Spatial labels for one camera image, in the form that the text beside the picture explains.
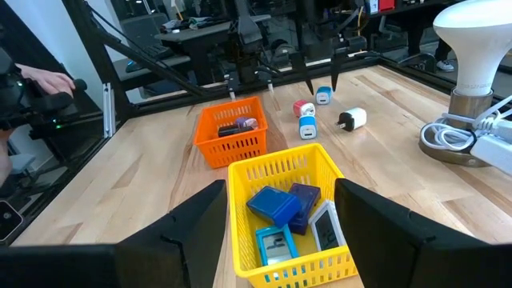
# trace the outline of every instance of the small screen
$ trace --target small screen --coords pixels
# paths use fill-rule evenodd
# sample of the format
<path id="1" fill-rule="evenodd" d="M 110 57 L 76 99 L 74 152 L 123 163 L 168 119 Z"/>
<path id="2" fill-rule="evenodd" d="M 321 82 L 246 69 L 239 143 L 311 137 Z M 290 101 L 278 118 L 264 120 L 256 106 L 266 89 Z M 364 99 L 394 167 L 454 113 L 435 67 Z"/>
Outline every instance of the small screen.
<path id="1" fill-rule="evenodd" d="M 291 259 L 290 248 L 283 232 L 263 237 L 268 265 Z"/>
<path id="2" fill-rule="evenodd" d="M 314 224 L 317 228 L 318 240 L 322 251 L 338 247 L 338 240 L 330 220 L 329 211 L 326 210 Z"/>

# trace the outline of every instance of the pink charger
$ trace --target pink charger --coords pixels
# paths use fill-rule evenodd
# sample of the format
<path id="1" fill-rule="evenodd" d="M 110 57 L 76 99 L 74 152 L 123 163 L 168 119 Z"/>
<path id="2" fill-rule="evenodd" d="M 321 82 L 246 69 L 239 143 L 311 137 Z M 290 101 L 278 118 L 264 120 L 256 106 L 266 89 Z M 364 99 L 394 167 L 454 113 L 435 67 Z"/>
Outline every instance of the pink charger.
<path id="1" fill-rule="evenodd" d="M 311 115 L 314 116 L 314 105 L 306 100 L 298 100 L 294 103 L 294 114 L 297 117 Z"/>

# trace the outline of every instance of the orange basket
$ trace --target orange basket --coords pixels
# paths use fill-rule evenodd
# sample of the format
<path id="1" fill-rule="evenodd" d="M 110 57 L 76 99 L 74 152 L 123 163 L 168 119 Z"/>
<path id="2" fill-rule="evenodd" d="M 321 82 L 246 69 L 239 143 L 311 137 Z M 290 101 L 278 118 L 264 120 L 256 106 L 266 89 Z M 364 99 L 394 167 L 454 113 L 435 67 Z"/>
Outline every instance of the orange basket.
<path id="1" fill-rule="evenodd" d="M 220 138 L 218 128 L 233 125 L 239 117 L 255 118 L 258 128 L 253 131 Z M 266 123 L 262 103 L 250 97 L 204 108 L 199 116 L 194 145 L 212 168 L 266 154 Z"/>

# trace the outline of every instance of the white cable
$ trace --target white cable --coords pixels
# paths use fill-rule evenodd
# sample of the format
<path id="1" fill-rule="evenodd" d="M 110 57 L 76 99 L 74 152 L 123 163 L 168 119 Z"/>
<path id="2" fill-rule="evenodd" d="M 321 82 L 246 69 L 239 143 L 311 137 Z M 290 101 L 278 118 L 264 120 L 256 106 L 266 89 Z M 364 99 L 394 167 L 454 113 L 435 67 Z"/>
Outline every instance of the white cable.
<path id="1" fill-rule="evenodd" d="M 476 140 L 473 134 L 469 131 L 447 125 L 448 119 L 471 124 L 474 128 L 474 135 L 477 138 L 487 134 L 494 134 L 503 137 L 505 140 L 510 140 L 510 122 L 503 119 L 512 115 L 512 109 L 503 114 L 500 114 L 498 111 L 510 101 L 512 101 L 512 95 L 487 109 L 476 119 L 443 113 L 442 118 L 423 127 L 421 132 L 422 142 L 432 149 L 452 151 L 461 151 L 473 145 Z M 428 130 L 434 132 L 434 142 L 427 141 L 425 135 Z"/>

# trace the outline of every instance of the lamp base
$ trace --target lamp base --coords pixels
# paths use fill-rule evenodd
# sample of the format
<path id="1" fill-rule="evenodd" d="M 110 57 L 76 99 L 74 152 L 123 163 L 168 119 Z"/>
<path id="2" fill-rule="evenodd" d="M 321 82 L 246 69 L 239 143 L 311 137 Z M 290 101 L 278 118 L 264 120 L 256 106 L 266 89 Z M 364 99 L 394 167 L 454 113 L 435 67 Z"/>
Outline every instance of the lamp base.
<path id="1" fill-rule="evenodd" d="M 489 109 L 493 99 L 493 91 L 488 95 L 480 97 L 470 97 L 457 94 L 455 89 L 451 91 L 450 97 L 450 108 L 448 109 L 450 114 L 464 116 L 475 119 L 485 110 Z M 459 129 L 471 128 L 471 124 L 449 120 L 448 124 L 452 127 Z M 434 139 L 434 132 L 428 130 L 425 134 L 427 141 L 432 142 Z M 451 150 L 437 150 L 428 147 L 420 139 L 419 148 L 423 153 L 431 156 L 432 158 L 441 162 L 447 162 L 468 167 L 488 167 L 489 164 L 471 155 L 469 150 L 464 151 L 451 151 Z"/>

